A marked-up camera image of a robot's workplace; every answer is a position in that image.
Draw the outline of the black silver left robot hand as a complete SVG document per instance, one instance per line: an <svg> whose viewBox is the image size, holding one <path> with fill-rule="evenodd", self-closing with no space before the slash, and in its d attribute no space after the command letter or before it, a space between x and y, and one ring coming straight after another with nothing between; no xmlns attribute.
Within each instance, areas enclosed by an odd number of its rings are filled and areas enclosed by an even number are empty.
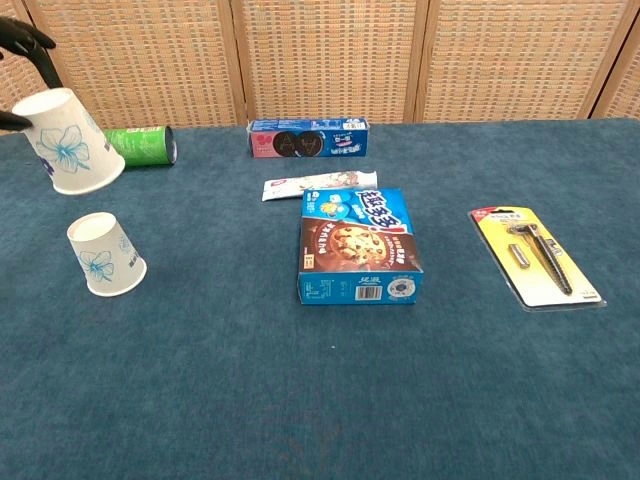
<svg viewBox="0 0 640 480"><path fill-rule="evenodd" d="M12 17L1 17L1 48L28 59L49 88L63 86L48 51L56 48L55 41L31 24Z"/></svg>

